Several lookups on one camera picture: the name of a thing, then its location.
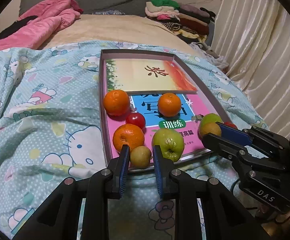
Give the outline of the red cherry tomato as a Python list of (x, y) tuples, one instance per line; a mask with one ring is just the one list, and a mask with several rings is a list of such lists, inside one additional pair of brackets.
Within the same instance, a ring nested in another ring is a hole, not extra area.
[(227, 127), (231, 127), (233, 129), (238, 129), (238, 127), (235, 124), (233, 124), (232, 122), (224, 122), (223, 124), (226, 125)]
[(125, 119), (126, 124), (132, 124), (135, 126), (138, 126), (140, 129), (145, 129), (145, 118), (141, 113), (130, 113), (126, 119)]

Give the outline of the smooth green apple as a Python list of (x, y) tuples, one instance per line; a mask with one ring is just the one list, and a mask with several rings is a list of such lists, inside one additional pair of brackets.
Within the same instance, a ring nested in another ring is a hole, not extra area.
[(208, 124), (210, 122), (220, 122), (223, 123), (221, 117), (215, 113), (209, 113), (203, 116), (203, 118), (200, 121), (200, 127), (204, 126), (205, 124)]

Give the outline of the green apple with stem dimple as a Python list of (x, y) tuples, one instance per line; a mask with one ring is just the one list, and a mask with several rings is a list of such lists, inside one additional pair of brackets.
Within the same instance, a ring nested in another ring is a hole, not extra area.
[(159, 145), (162, 155), (173, 162), (179, 161), (184, 152), (184, 139), (174, 129), (160, 128), (152, 138), (152, 147)]

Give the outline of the small brown longan fruit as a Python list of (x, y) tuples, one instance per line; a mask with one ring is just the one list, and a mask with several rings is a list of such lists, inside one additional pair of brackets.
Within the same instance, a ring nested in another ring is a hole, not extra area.
[(135, 168), (147, 168), (151, 160), (151, 150), (146, 146), (134, 148), (130, 154), (131, 165)]

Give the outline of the large orange tangerine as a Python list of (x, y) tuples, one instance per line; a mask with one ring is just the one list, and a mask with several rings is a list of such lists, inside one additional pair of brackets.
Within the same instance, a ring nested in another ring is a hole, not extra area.
[(129, 111), (130, 99), (125, 91), (112, 90), (106, 93), (103, 106), (108, 115), (121, 116)]

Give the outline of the shallow grey cardboard box tray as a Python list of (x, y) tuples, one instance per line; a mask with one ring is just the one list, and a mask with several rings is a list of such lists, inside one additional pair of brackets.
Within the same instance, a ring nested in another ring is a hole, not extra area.
[(174, 54), (105, 49), (99, 62), (99, 107), (106, 161), (118, 156), (115, 143), (130, 122), (140, 126), (144, 146), (163, 142), (160, 129), (180, 136), (179, 146), (162, 146), (176, 163), (208, 153), (199, 136), (202, 118), (230, 120), (210, 88)]

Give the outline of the pink chinese workbook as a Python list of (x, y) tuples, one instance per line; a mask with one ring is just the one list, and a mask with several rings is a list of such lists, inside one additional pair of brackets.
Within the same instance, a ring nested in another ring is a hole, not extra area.
[(195, 158), (208, 152), (198, 138), (199, 115), (213, 111), (209, 101), (201, 94), (178, 94), (182, 103), (180, 113), (173, 118), (161, 116), (157, 103), (159, 94), (142, 94), (130, 97), (132, 109), (145, 118), (144, 145), (151, 148), (152, 137), (160, 128), (174, 129), (184, 138), (184, 152), (180, 161)]

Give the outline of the white crumpled cloth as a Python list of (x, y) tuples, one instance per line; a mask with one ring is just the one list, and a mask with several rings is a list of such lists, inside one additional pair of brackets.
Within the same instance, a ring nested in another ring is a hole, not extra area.
[(213, 64), (219, 70), (221, 70), (223, 73), (227, 73), (229, 69), (229, 63), (226, 61), (224, 56), (219, 56), (215, 51), (211, 49), (210, 46), (208, 46), (204, 42), (191, 42), (189, 46), (202, 55), (202, 57), (208, 61), (209, 63)]

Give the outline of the hello kitty blue quilt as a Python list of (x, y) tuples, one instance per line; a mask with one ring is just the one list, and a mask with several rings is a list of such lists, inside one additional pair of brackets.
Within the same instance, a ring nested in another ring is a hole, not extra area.
[(113, 41), (0, 51), (0, 231), (13, 238), (69, 176), (61, 155), (74, 137), (100, 137), (98, 62), (103, 49), (177, 55), (207, 85), (240, 129), (267, 128), (243, 92), (196, 52)]

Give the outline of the cream satin curtain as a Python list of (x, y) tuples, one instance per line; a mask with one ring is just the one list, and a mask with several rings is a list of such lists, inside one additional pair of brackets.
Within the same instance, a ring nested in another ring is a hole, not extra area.
[(269, 129), (289, 137), (289, 13), (278, 0), (222, 0), (212, 46)]

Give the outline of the yellow orange chinese book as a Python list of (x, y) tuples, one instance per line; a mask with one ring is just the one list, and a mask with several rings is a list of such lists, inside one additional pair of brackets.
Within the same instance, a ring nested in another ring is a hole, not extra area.
[(120, 89), (129, 94), (197, 91), (194, 83), (174, 61), (108, 59), (105, 69), (108, 91)]

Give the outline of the stack of folded clothes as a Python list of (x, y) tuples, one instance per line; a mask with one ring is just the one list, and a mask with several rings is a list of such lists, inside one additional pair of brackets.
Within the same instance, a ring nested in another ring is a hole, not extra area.
[(146, 2), (145, 14), (187, 44), (212, 44), (216, 18), (213, 11), (173, 0), (150, 0)]

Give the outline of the beige bed sheet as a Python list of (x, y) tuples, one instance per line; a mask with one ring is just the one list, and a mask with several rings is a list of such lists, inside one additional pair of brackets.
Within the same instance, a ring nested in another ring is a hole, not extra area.
[(72, 25), (53, 34), (39, 49), (91, 40), (160, 46), (195, 54), (164, 25), (135, 15), (81, 15)]

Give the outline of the black garment on bed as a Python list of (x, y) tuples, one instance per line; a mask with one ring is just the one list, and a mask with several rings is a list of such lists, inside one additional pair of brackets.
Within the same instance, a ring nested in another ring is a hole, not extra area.
[(15, 21), (9, 27), (7, 27), (6, 29), (4, 29), (3, 31), (0, 32), (0, 40), (12, 35), (16, 31), (18, 31), (20, 28), (26, 26), (29, 21), (34, 20), (37, 17), (38, 16), (33, 15), (33, 16), (28, 16), (22, 20)]

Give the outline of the pink padded blanket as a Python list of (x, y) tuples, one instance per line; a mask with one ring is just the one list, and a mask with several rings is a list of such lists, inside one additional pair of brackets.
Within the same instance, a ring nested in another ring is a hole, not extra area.
[(44, 0), (19, 16), (25, 25), (0, 39), (0, 50), (9, 48), (38, 49), (52, 34), (78, 20), (83, 13), (75, 0)]

